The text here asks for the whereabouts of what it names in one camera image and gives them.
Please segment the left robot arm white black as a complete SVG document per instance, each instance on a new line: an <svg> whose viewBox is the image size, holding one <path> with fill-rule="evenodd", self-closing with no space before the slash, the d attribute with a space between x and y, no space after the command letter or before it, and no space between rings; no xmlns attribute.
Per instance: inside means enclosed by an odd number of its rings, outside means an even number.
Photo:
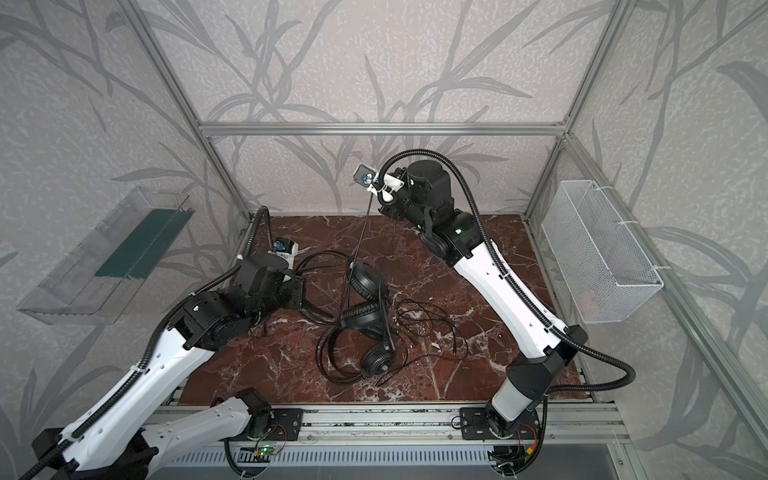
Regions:
<svg viewBox="0 0 768 480"><path fill-rule="evenodd" d="M146 479L212 442L271 431L271 406L253 389L181 420L147 423L182 380L231 340L301 304L304 281L293 269L297 244L269 236L266 251L253 249L258 228L269 225L268 209L259 208L236 263L172 307L140 360L84 415L35 438L37 462L24 478L51 468L56 479Z"/></svg>

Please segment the clear plastic wall bin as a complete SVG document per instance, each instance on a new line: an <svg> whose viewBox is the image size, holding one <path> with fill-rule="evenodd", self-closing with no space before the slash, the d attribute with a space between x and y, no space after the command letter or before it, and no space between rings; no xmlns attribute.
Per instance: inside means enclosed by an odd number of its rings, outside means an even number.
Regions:
<svg viewBox="0 0 768 480"><path fill-rule="evenodd" d="M193 214L186 193L134 188L17 310L47 325L116 322Z"/></svg>

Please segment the aluminium frame crossbar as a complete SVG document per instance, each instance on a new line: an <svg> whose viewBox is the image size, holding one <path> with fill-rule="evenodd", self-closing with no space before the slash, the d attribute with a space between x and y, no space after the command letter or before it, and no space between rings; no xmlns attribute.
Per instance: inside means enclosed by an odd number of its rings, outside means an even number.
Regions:
<svg viewBox="0 0 768 480"><path fill-rule="evenodd" d="M386 123L386 122L204 122L200 131L222 136L551 136L565 132L557 122Z"/></svg>

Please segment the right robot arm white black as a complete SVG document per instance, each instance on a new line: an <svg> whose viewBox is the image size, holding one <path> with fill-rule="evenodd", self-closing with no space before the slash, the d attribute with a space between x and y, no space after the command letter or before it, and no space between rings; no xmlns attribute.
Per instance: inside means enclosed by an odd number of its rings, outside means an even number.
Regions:
<svg viewBox="0 0 768 480"><path fill-rule="evenodd" d="M409 221L427 249L482 295L516 340L519 354L485 407L495 436L510 436L523 415L554 392L610 391L635 380L631 365L587 346L586 331L568 326L519 278L492 239L467 180L445 155L429 149L398 152L371 174L366 188L377 195L380 213ZM623 374L603 383L557 384L577 354Z"/></svg>

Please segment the green mat in bin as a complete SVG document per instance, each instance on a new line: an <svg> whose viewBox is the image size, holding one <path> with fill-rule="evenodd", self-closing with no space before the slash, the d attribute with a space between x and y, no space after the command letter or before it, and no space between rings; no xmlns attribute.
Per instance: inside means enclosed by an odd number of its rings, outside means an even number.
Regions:
<svg viewBox="0 0 768 480"><path fill-rule="evenodd" d="M153 209L95 276L146 280L193 215L194 211L188 208Z"/></svg>

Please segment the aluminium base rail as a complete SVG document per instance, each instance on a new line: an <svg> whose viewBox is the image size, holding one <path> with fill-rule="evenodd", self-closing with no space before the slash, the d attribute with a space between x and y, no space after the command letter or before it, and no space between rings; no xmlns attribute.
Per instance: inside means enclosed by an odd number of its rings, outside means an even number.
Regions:
<svg viewBox="0 0 768 480"><path fill-rule="evenodd" d="M481 403L326 403L276 404L304 410L296 441L290 446L459 445L628 443L630 435L612 403L560 402L549 404L545 434L533 434L533 423L519 428L516 437L463 440L451 425L463 407Z"/></svg>

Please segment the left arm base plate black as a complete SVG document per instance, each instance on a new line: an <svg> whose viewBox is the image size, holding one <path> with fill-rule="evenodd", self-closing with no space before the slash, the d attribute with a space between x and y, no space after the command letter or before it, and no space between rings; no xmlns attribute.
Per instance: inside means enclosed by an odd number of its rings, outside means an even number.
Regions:
<svg viewBox="0 0 768 480"><path fill-rule="evenodd" d="M304 410L301 408L277 408L257 416L250 429L249 438L265 441L296 441L302 425Z"/></svg>

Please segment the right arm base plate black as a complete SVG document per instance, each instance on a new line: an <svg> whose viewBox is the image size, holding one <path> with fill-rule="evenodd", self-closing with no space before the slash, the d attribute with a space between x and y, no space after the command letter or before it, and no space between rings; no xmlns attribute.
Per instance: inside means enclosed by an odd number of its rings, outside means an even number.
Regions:
<svg viewBox="0 0 768 480"><path fill-rule="evenodd" d="M493 440L493 434L484 407L463 407L451 425L460 431L463 440Z"/></svg>

